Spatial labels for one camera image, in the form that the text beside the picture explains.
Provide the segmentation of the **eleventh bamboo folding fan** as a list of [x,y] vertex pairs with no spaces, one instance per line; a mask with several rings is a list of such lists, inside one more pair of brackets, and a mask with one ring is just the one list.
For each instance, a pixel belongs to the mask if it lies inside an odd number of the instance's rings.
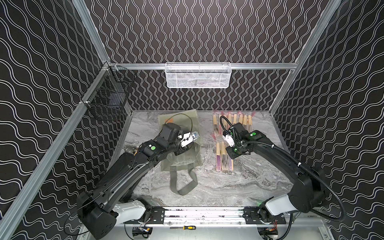
[[228,164],[229,164],[229,171],[233,171],[234,170],[234,161],[233,161],[233,159],[229,158]]

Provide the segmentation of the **olive green tote bag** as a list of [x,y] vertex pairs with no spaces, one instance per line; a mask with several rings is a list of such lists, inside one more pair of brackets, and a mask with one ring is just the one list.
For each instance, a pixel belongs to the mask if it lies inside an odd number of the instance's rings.
[[[188,110],[179,113],[165,114],[158,116],[158,125],[161,128],[165,123],[174,123],[181,127],[182,134],[197,131],[200,137],[192,142],[192,147],[185,153],[176,156],[174,153],[162,161],[162,171],[170,172],[170,189],[173,193],[185,196],[190,193],[197,185],[198,179],[194,168],[202,165],[201,146],[203,145],[202,133],[200,131],[200,121],[197,110]],[[183,188],[177,187],[178,171],[187,170],[192,179]]]

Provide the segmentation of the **folding fan with pink paper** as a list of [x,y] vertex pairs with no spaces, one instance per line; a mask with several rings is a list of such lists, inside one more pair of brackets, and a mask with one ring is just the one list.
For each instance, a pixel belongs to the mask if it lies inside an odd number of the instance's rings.
[[219,136],[222,136],[222,135],[223,135],[223,128],[222,128],[222,124],[221,124],[221,116],[222,116],[222,112],[220,112],[220,113],[218,114]]

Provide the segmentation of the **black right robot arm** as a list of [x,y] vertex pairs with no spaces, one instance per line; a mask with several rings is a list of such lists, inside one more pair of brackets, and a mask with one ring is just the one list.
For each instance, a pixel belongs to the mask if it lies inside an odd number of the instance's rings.
[[[337,193],[324,180],[323,170],[309,167],[275,145],[262,132],[248,132],[240,123],[224,129],[223,138],[229,144],[226,151],[231,159],[255,153],[285,174],[293,184],[287,194],[271,197],[260,204],[257,216],[262,222],[272,222],[276,216],[284,212],[312,212],[335,222],[342,222],[346,218],[346,208]],[[327,193],[331,193],[336,199],[341,209],[340,216],[332,217],[316,209],[322,204]]]

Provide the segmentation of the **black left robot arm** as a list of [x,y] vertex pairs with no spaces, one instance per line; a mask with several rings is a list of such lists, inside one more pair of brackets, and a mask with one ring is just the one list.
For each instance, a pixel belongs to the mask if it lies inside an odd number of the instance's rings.
[[130,212],[125,214],[119,200],[169,154],[185,153],[199,137],[198,131],[186,133],[177,124],[164,124],[160,133],[142,143],[135,154],[122,154],[95,190],[77,197],[78,219],[96,240],[105,237],[119,223],[140,219],[146,211],[142,202],[132,202],[127,206]]

